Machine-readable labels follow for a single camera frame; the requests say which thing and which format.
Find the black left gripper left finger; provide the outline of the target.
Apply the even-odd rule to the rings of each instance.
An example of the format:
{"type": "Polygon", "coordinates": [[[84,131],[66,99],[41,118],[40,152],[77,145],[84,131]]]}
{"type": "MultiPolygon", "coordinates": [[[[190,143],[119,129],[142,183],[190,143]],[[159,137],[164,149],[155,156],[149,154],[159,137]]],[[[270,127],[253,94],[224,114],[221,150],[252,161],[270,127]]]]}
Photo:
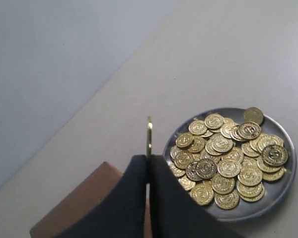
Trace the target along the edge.
{"type": "Polygon", "coordinates": [[[134,155],[109,195],[57,238],[143,238],[147,158],[134,155]]]}

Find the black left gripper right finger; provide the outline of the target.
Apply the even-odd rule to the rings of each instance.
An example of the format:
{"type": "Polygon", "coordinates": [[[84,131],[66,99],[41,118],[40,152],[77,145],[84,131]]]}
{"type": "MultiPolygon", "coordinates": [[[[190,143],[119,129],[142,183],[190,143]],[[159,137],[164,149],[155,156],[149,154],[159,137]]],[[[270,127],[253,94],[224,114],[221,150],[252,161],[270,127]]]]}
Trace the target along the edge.
{"type": "Polygon", "coordinates": [[[149,205],[154,238],[241,238],[198,205],[163,156],[149,158],[149,205]]]}

